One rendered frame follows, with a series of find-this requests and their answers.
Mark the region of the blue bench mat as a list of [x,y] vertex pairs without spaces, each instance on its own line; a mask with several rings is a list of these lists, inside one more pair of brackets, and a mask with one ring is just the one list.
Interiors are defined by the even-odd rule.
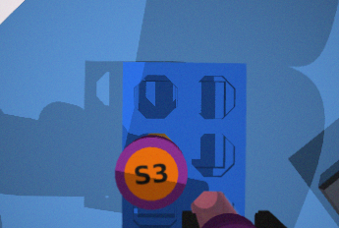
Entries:
[[0,228],[122,228],[123,62],[246,63],[245,217],[339,228],[339,0],[25,0],[0,25]]

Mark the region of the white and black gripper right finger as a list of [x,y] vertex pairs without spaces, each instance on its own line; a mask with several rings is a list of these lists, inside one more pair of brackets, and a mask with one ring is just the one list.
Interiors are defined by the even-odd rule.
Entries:
[[256,228],[287,228],[269,210],[259,210],[254,215],[254,225]]

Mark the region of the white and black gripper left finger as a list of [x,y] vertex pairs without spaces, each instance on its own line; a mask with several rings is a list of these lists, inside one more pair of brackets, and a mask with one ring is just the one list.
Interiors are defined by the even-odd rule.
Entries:
[[199,228],[197,216],[191,210],[182,211],[182,228]]

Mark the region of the blue tube rack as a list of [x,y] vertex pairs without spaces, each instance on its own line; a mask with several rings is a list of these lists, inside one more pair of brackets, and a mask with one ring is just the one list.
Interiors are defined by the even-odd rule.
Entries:
[[160,209],[122,196],[122,228],[182,228],[182,211],[203,192],[222,192],[245,216],[246,117],[245,63],[123,62],[122,151],[165,134],[183,152],[188,180]]

